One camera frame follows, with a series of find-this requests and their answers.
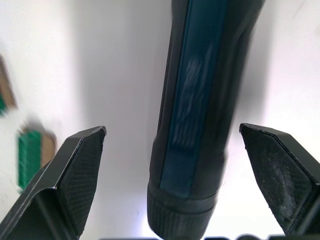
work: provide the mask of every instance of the white wall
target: white wall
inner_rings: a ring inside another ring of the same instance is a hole
[[[169,0],[0,0],[0,54],[18,110],[0,119],[0,219],[16,193],[16,132],[39,121],[58,144],[85,128],[108,130],[82,240],[155,236],[146,187],[171,29]],[[238,126],[291,133],[320,159],[320,5],[267,0],[256,25],[206,236],[282,233],[261,195]]]

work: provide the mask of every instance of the rubber pad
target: rubber pad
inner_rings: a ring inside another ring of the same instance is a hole
[[[287,234],[312,192],[311,180],[272,135],[248,127],[241,134],[256,182]]]
[[[104,138],[101,129],[83,140],[58,188],[77,236],[84,231],[95,196]]]

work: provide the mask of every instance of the blue stripe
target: blue stripe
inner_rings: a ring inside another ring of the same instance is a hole
[[[228,0],[190,0],[160,188],[191,194]]]

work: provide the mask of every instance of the textured grip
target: textured grip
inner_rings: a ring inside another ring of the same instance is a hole
[[[85,229],[95,196],[104,138],[105,132],[101,129],[99,134],[83,140],[59,186],[77,236]]]
[[[162,239],[201,239],[213,208],[199,214],[185,214],[160,204],[147,191],[147,217],[152,230]]]

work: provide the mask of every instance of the white background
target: white background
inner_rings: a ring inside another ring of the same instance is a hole
[[[17,199],[17,129],[39,122],[58,146],[105,125],[98,186],[81,240],[151,237],[146,215],[171,30],[170,0],[0,0],[0,54],[18,110],[0,119],[0,220]],[[267,0],[256,24],[206,236],[283,233],[238,133],[242,122],[292,134],[320,159],[320,3]]]

